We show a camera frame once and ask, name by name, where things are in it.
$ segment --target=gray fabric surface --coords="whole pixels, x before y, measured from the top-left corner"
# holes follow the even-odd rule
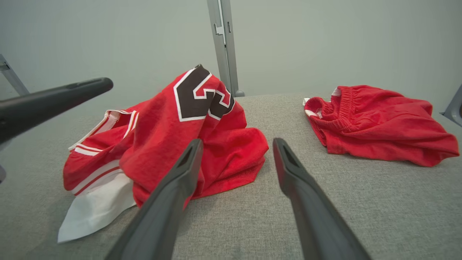
[[[290,201],[279,189],[272,139],[284,138],[374,259],[456,259],[462,255],[462,158],[433,168],[329,155],[302,108],[302,94],[238,98],[249,127],[270,150],[254,183],[191,201],[174,259],[303,257]],[[96,108],[96,103],[88,105]],[[62,187],[67,147],[107,107],[75,108],[15,138],[0,152],[0,252],[4,259],[101,259],[138,211],[97,233],[56,244],[73,195]],[[434,115],[461,145],[462,128]]]

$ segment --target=red stripe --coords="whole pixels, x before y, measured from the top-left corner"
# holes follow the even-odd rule
[[[93,133],[90,134],[90,136],[94,135],[97,133],[109,120],[109,116],[111,115],[111,112],[108,113],[108,117],[105,119],[104,123],[102,123]]]
[[[82,150],[89,151],[89,152],[95,152],[95,153],[102,152],[102,151],[90,150],[90,149],[87,149],[87,148],[85,148],[85,147],[81,147],[81,146],[79,146],[79,145],[77,145],[75,148],[77,148],[77,147],[80,148],[80,149],[82,149]]]
[[[114,168],[112,168],[110,170],[107,170],[104,173],[100,174],[99,176],[97,176],[92,181],[90,181],[87,185],[85,185],[79,192],[75,193],[74,195],[75,196],[79,195],[82,191],[84,191],[86,188],[88,188],[88,186],[90,186],[93,182],[97,181],[99,178],[101,178],[101,177],[105,176],[106,174],[108,174],[108,173],[110,173],[110,172],[112,172],[114,170],[117,170],[117,169],[120,169],[120,167],[119,166],[114,167]]]

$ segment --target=red clothing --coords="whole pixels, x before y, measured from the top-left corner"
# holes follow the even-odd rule
[[[64,187],[77,196],[125,173],[142,206],[194,138],[202,139],[204,153],[192,199],[243,186],[255,180],[268,150],[265,136],[246,125],[224,84],[198,66],[148,101],[107,111],[70,148]]]
[[[427,101],[363,85],[338,87],[331,102],[311,98],[304,108],[330,154],[411,161],[427,167],[459,156],[455,136],[432,118]]]

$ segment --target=metal frame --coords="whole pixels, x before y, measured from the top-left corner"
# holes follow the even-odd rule
[[[207,5],[220,79],[233,97],[243,97],[237,82],[230,0],[207,0]]]
[[[10,64],[6,61],[2,54],[0,54],[0,71],[20,96],[29,94],[29,90],[27,90],[27,88],[24,86],[18,75],[14,73]]]
[[[460,86],[459,90],[454,95],[451,103],[449,103],[448,108],[444,112],[444,116],[449,118],[454,123],[462,126],[462,85]]]

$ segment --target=gray wall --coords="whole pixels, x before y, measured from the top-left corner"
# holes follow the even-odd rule
[[[460,0],[231,0],[231,10],[246,95],[367,84],[443,112],[462,84]]]
[[[19,96],[19,94],[0,72],[0,100],[15,98],[17,96]]]
[[[111,78],[105,108],[149,99],[199,63],[219,76],[205,0],[0,0],[0,54],[31,92]]]

